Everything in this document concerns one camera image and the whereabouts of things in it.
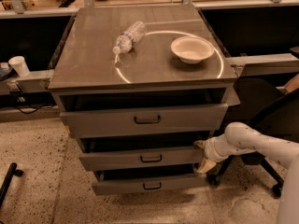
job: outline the gray cabinet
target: gray cabinet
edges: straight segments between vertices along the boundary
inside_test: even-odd
[[[164,29],[159,39],[146,36],[125,54],[125,66],[116,66],[111,52],[124,29],[118,17]],[[107,22],[113,22],[113,28]],[[215,56],[197,65],[181,62],[170,44],[182,34],[208,39]],[[102,44],[97,50],[95,41]],[[194,7],[83,8],[50,91],[65,128],[82,150],[78,159],[96,177],[95,194],[107,195],[204,185],[205,175],[197,173],[203,153],[193,142],[220,128],[235,79]]]

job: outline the chair caster wheel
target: chair caster wheel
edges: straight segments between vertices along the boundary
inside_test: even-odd
[[[282,191],[282,186],[279,183],[277,183],[272,187],[272,192],[276,198],[280,198],[281,191]]]
[[[208,175],[207,176],[207,181],[211,186],[217,187],[220,185],[221,182],[217,181],[216,177],[217,177],[216,175]]]

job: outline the bottle cap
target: bottle cap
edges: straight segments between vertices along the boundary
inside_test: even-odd
[[[121,54],[121,48],[118,47],[118,46],[115,46],[113,49],[112,49],[113,53],[116,54],[116,55],[119,55]]]

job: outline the white bowl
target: white bowl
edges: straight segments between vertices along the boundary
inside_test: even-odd
[[[183,36],[174,40],[171,50],[184,63],[200,63],[214,54],[214,47],[201,37]]]

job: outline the drawer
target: drawer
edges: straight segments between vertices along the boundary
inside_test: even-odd
[[[106,171],[99,174],[99,179],[93,183],[96,195],[188,189],[202,187],[206,183],[206,175],[196,174],[192,165]]]
[[[135,135],[217,130],[227,104],[106,111],[63,112],[72,137]]]
[[[197,146],[192,146],[84,153],[79,159],[86,171],[114,170],[201,163],[203,159],[202,150]]]

